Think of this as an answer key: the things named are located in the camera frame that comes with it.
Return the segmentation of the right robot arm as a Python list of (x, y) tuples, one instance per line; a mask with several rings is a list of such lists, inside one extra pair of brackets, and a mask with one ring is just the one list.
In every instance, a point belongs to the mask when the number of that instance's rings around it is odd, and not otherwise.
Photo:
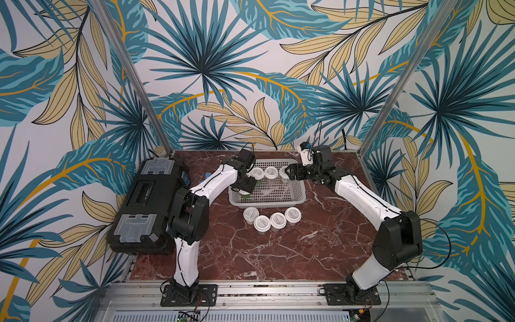
[(402, 211), (381, 199), (352, 173), (335, 168), (293, 164), (286, 168), (289, 179), (320, 183), (351, 203), (377, 231), (370, 257), (346, 280), (353, 296), (372, 290), (402, 264), (422, 254), (419, 216)]

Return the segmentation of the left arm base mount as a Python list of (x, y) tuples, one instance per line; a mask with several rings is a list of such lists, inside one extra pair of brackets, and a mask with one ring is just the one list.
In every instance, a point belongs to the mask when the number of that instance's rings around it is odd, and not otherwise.
[(217, 284), (199, 284), (184, 287), (172, 280), (161, 289), (161, 307), (214, 307), (217, 303)]

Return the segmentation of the yogurt cup green label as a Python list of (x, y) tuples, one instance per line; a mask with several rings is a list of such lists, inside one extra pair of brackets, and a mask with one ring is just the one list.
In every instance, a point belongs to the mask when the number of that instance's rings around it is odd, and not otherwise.
[(264, 177), (265, 177), (264, 170), (262, 168), (260, 168), (260, 167), (255, 166), (250, 171), (250, 176), (255, 178), (255, 180), (257, 182), (261, 182), (264, 179)]

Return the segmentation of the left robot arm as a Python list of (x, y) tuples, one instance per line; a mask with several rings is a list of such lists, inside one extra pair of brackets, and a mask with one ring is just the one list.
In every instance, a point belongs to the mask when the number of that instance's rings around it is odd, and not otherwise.
[(251, 194), (257, 184), (250, 175), (255, 163), (254, 152), (243, 148), (224, 160), (203, 182), (175, 193), (167, 227), (176, 244), (173, 284), (190, 291), (198, 283), (198, 252), (209, 229), (210, 206), (227, 189)]

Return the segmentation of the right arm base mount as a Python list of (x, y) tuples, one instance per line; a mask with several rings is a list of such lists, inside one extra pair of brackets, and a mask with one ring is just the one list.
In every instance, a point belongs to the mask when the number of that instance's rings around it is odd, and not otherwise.
[(364, 291), (352, 284), (324, 284), (318, 294), (324, 296), (328, 306), (371, 307), (382, 304), (376, 287)]

